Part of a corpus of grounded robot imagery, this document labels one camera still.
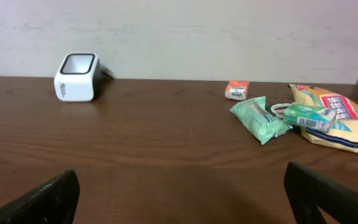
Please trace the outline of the black round-label box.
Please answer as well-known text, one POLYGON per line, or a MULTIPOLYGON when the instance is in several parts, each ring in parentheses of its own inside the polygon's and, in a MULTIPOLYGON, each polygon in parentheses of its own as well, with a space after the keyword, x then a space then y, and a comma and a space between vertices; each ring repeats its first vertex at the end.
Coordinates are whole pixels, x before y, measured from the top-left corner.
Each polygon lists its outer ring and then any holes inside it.
POLYGON ((283 119, 283 112, 291 106, 291 103, 277 103, 274 105, 267 105, 266 110, 278 119, 283 119))

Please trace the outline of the small teal tissue pack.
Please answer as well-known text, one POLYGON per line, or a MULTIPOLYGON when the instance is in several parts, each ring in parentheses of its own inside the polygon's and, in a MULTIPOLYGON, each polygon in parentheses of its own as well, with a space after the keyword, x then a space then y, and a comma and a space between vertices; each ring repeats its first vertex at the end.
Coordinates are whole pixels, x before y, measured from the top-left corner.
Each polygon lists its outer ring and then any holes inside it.
POLYGON ((302 128, 327 133, 336 120, 336 110, 323 106, 292 103, 283 111, 283 121, 302 128))

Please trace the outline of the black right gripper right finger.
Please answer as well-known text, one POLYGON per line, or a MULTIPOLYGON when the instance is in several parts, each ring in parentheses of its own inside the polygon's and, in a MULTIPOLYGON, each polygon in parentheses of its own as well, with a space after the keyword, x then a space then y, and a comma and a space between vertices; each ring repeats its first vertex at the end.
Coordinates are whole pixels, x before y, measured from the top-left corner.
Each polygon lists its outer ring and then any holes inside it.
POLYGON ((288 163, 284 187, 297 223, 326 223, 322 210, 339 223, 358 223, 358 193, 299 163, 288 163))

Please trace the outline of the teal snack packet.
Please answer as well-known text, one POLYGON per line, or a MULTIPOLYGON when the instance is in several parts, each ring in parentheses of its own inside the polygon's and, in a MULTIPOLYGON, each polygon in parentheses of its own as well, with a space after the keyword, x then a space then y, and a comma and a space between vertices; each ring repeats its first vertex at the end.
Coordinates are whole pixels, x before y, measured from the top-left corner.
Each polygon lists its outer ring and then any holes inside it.
POLYGON ((260 96, 235 104, 229 111, 260 141, 261 145, 272 138, 286 134, 293 128, 266 109, 266 97, 260 96))

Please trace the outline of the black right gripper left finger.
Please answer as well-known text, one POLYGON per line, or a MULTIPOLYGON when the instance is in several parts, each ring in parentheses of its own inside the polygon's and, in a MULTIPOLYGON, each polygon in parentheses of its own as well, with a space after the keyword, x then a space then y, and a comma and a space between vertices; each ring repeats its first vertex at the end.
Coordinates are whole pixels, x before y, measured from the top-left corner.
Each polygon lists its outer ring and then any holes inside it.
POLYGON ((66 170, 0 208, 0 224, 72 224, 80 185, 75 171, 66 170))

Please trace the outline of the small orange tissue pack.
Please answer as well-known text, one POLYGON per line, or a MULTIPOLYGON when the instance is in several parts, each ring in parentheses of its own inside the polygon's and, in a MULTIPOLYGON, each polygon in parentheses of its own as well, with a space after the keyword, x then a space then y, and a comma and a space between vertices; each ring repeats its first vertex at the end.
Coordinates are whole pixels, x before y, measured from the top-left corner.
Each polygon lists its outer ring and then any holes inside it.
POLYGON ((232 80, 227 84, 224 96, 227 99, 244 101, 248 94, 248 81, 232 80))

